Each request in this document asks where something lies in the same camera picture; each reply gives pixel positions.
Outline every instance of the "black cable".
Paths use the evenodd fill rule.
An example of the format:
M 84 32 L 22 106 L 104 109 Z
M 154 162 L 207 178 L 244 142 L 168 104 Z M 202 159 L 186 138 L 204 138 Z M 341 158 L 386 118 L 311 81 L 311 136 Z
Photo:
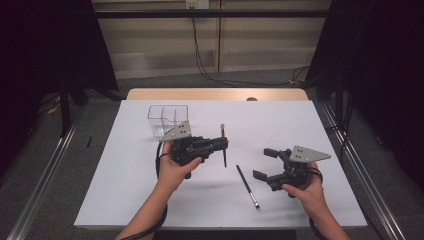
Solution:
M 302 82 L 301 84 L 299 84 L 297 86 L 297 88 L 301 88 L 301 89 L 308 89 L 308 88 L 312 88 L 314 86 L 316 86 L 322 79 L 326 78 L 326 77 L 330 77 L 331 72 L 327 72 L 327 71 L 323 71 L 318 73 L 316 76 L 314 77 L 310 77 L 308 78 L 307 81 Z
M 296 79 L 299 77 L 299 75 L 303 72 L 303 70 L 305 70 L 305 69 L 307 69 L 307 68 L 309 68 L 309 66 L 303 66 L 303 67 L 298 67 L 298 68 L 296 68 L 296 69 L 294 69 L 293 70 L 293 73 L 292 73 L 292 82 L 293 82 L 293 86 L 292 86 L 292 88 L 294 88 L 295 86 L 296 86 Z
M 321 179 L 321 183 L 324 182 L 324 176 L 322 175 L 321 171 L 318 170 L 318 168 L 313 168 L 313 167 L 308 167 L 308 168 L 309 170 L 314 170 L 314 171 L 309 171 L 309 174 L 318 176 Z M 312 218 L 310 217 L 309 217 L 309 226 L 311 227 L 311 230 L 315 234 L 315 236 L 317 236 L 320 240 L 327 240 L 327 238 L 324 235 L 322 235 L 322 233 L 318 230 L 314 220 L 312 220 Z
M 331 126 L 331 127 L 324 128 L 324 130 L 327 133 L 327 135 L 329 135 L 330 133 L 336 131 L 338 128 L 339 128 L 338 126 Z
M 346 143 L 349 139 L 349 124 L 350 124 L 350 119 L 352 117 L 352 112 L 353 112 L 352 98 L 349 96 L 348 101 L 347 101 L 347 106 L 346 106 L 346 114 L 345 114 L 343 121 L 342 121 L 345 134 L 343 136 L 342 146 L 340 147 L 340 153 L 339 153 L 339 162 L 340 162 L 340 165 L 341 165 L 343 170 L 344 170 L 344 167 L 343 167 L 343 149 L 346 147 Z
M 333 126 L 325 127 L 324 129 L 326 131 L 327 130 L 336 130 L 336 129 L 345 129 L 345 132 L 347 133 L 348 130 L 349 130 L 350 119 L 351 119 L 352 113 L 353 113 L 353 102 L 352 102 L 352 98 L 350 96 L 348 98 L 348 103 L 347 103 L 346 109 L 347 110 L 346 110 L 345 116 L 343 117 L 342 126 L 333 125 Z
M 159 177 L 160 158 L 164 155 L 169 154 L 169 153 L 164 153 L 164 154 L 159 156 L 161 147 L 162 147 L 162 143 L 159 142 L 159 145 L 158 145 L 158 148 L 157 148 L 157 151 L 156 151 L 156 159 L 155 159 L 156 176 L 157 177 Z M 168 215 L 168 204 L 165 205 L 165 209 L 163 210 L 162 216 L 155 225 L 153 225 L 151 228 L 149 228 L 145 231 L 142 231 L 140 233 L 137 233 L 137 234 L 131 235 L 129 237 L 123 238 L 122 240 L 136 240 L 136 239 L 144 238 L 144 237 L 156 232 L 160 227 L 162 227 L 163 223 L 166 220 L 167 215 Z
M 194 18 L 192 18 L 192 19 L 191 19 L 191 22 L 192 22 L 192 25 L 193 25 L 193 35 L 194 35 L 194 45 L 195 45 L 195 54 L 196 54 L 196 64 L 197 64 L 197 69 L 199 70 L 200 74 L 201 74 L 204 78 L 206 78 L 206 79 L 208 79 L 208 80 L 211 80 L 211 81 L 214 81 L 214 82 L 218 82 L 218 83 L 221 83 L 221 84 L 227 85 L 227 86 L 230 86 L 230 87 L 233 87 L 233 88 L 237 88 L 237 86 L 234 86 L 234 85 L 229 84 L 229 83 L 244 83 L 244 84 L 260 85 L 260 86 L 269 86 L 269 87 L 284 86 L 284 85 L 287 85 L 287 84 L 291 84 L 291 83 L 292 83 L 292 81 L 287 81 L 287 82 L 283 82 L 283 83 L 269 84 L 269 83 L 258 83 L 258 82 L 246 82 L 246 81 L 238 81 L 238 80 L 228 80 L 228 79 L 226 79 L 226 80 L 218 80 L 218 79 L 215 79 L 215 78 L 211 77 L 211 76 L 210 76 L 210 75 L 206 72 L 206 70 L 205 70 L 205 68 L 204 68 L 204 66 L 203 66 L 203 63 L 202 63 L 202 59 L 201 59 L 201 57 L 200 57 L 199 44 L 198 44 L 198 42 L 197 42 L 196 20 L 195 20 Z

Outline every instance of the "black curtain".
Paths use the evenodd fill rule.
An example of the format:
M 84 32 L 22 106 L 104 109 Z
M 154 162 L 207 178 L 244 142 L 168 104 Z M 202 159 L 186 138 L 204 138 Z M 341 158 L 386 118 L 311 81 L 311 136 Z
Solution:
M 81 104 L 84 88 L 118 90 L 93 13 L 90 0 L 1 0 L 2 172 L 34 125 L 40 99 L 58 92 L 60 81 Z
M 330 10 L 307 81 L 322 99 L 340 81 L 424 190 L 424 2 L 333 0 Z

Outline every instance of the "wall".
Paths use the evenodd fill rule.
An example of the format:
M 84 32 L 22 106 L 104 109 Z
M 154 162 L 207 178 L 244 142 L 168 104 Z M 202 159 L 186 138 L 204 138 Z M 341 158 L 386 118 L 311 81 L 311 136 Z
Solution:
M 330 0 L 219 1 L 211 9 L 328 9 Z M 96 10 L 184 9 L 185 1 L 93 0 Z M 309 65 L 324 19 L 196 19 L 207 72 Z M 118 79 L 197 73 L 191 19 L 100 19 Z

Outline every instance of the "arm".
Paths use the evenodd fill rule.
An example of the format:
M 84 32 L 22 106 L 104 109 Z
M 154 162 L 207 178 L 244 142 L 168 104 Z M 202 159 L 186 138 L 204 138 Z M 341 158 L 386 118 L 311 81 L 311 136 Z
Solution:
M 171 151 L 171 143 L 163 145 L 162 153 Z M 180 166 L 168 155 L 163 155 L 160 159 L 159 178 L 150 196 L 135 214 L 133 219 L 116 237 L 122 239 L 131 235 L 145 231 L 155 225 L 162 216 L 166 203 L 172 193 L 184 180 L 184 176 L 199 166 L 201 158 L 196 158 L 185 166 Z M 152 239 L 154 234 L 150 234 L 144 239 Z
M 317 164 L 312 162 L 310 167 L 317 168 Z M 318 176 L 312 175 L 311 182 L 305 190 L 288 184 L 283 184 L 283 189 L 300 200 L 305 213 L 314 220 L 318 230 L 327 239 L 349 239 L 327 206 Z

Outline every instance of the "white tabletop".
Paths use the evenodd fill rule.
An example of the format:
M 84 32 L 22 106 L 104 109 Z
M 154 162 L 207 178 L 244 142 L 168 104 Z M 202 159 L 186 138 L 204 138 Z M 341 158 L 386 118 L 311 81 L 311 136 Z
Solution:
M 229 140 L 227 168 L 222 152 L 213 153 L 168 202 L 163 229 L 294 229 L 308 227 L 300 202 L 284 191 L 272 192 L 253 178 L 284 171 L 283 162 L 263 155 L 264 148 L 294 145 L 328 153 L 318 162 L 327 203 L 342 226 L 366 226 L 352 189 L 311 101 L 122 101 L 75 226 L 111 229 L 125 226 L 156 183 L 153 137 L 147 113 L 151 105 L 188 105 L 193 136 Z M 237 172 L 238 164 L 258 200 L 257 211 Z

